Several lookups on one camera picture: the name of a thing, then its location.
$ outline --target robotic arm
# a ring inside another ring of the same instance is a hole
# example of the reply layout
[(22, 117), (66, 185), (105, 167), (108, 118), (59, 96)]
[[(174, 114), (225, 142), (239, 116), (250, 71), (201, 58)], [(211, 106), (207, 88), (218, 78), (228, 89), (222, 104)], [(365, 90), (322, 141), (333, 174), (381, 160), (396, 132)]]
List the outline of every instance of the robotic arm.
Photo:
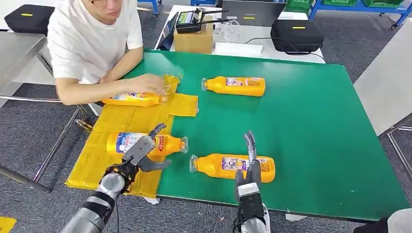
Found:
[[(122, 157), (122, 163), (107, 168), (97, 190), (87, 199), (61, 233), (101, 233), (110, 219), (119, 194), (129, 192), (130, 184), (139, 170), (162, 170), (171, 160), (154, 163), (147, 154), (155, 148), (155, 136), (165, 128), (157, 125), (148, 135), (141, 137)], [(239, 201), (238, 217), (233, 232), (270, 233), (269, 212), (260, 197), (260, 164), (256, 160), (255, 140), (252, 132), (245, 134), (249, 152), (246, 178), (241, 170), (236, 172), (236, 198)]]
[(155, 148), (155, 136), (165, 128), (157, 125), (148, 135), (141, 137), (122, 157), (121, 164), (107, 168), (97, 190), (69, 221), (61, 233), (101, 233), (109, 220), (119, 194), (129, 192), (137, 172), (162, 170), (171, 160), (154, 163), (147, 154)]
[(260, 163), (256, 159), (255, 139), (252, 132), (245, 133), (249, 153), (246, 179), (241, 170), (236, 171), (236, 198), (239, 201), (238, 217), (233, 222), (232, 232), (270, 233), (269, 211), (260, 196)]

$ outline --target laptop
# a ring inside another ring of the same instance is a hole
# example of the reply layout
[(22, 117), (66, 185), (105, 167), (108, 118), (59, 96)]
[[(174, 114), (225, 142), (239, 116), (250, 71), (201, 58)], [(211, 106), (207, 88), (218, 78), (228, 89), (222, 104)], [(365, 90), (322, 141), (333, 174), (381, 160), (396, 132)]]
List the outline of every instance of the laptop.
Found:
[(223, 0), (222, 19), (236, 20), (240, 25), (271, 27), (285, 8), (284, 2)]
[(174, 14), (174, 16), (166, 23), (165, 27), (163, 28), (162, 32), (160, 33), (160, 41), (159, 45), (157, 46), (157, 50), (166, 50), (170, 51), (173, 43), (173, 33), (174, 33), (174, 26), (176, 24), (176, 19), (178, 16), (178, 12)]

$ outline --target yellow mat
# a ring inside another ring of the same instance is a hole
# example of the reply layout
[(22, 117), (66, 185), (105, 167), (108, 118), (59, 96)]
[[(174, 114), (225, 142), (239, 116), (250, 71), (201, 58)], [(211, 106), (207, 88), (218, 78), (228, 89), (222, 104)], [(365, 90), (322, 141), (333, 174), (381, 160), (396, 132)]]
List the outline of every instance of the yellow mat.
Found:
[[(178, 79), (171, 75), (165, 79), (173, 91), (176, 91)], [(196, 116), (197, 102), (197, 96), (174, 93), (166, 103), (152, 107), (105, 105), (65, 184), (74, 188), (96, 189), (106, 168), (121, 162), (122, 155), (109, 154), (106, 151), (110, 133), (148, 133), (157, 124), (165, 123), (167, 127), (160, 134), (170, 134), (173, 115)], [(162, 162), (165, 157), (153, 156), (150, 159)], [(161, 171), (139, 172), (128, 194), (155, 198), (160, 176)]]
[(0, 233), (9, 233), (16, 222), (14, 218), (0, 217)]

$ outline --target green tabletop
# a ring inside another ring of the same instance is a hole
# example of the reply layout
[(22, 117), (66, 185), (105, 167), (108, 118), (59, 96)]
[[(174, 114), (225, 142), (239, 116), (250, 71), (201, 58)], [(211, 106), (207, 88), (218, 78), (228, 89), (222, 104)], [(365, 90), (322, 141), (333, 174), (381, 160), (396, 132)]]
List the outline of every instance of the green tabletop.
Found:
[[(196, 117), (175, 117), (172, 135), (189, 137), (188, 154), (169, 155), (158, 195), (237, 204), (234, 181), (189, 172), (192, 154), (257, 154), (274, 158), (276, 177), (261, 186), (269, 209), (377, 220), (409, 208), (343, 66), (181, 52), (148, 51), (126, 78), (183, 76), (179, 93), (199, 96)], [(263, 97), (201, 90), (202, 78), (263, 77)]]

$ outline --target black bag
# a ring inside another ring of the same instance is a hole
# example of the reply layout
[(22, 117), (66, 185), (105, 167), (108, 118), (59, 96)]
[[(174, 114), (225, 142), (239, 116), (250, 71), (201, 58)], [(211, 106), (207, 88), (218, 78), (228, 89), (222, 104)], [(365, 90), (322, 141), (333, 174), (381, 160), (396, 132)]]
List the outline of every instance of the black bag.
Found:
[(16, 33), (47, 35), (47, 26), (54, 7), (23, 5), (7, 15), (4, 20)]
[(325, 39), (318, 26), (309, 20), (275, 20), (271, 37), (276, 50), (286, 53), (314, 52)]

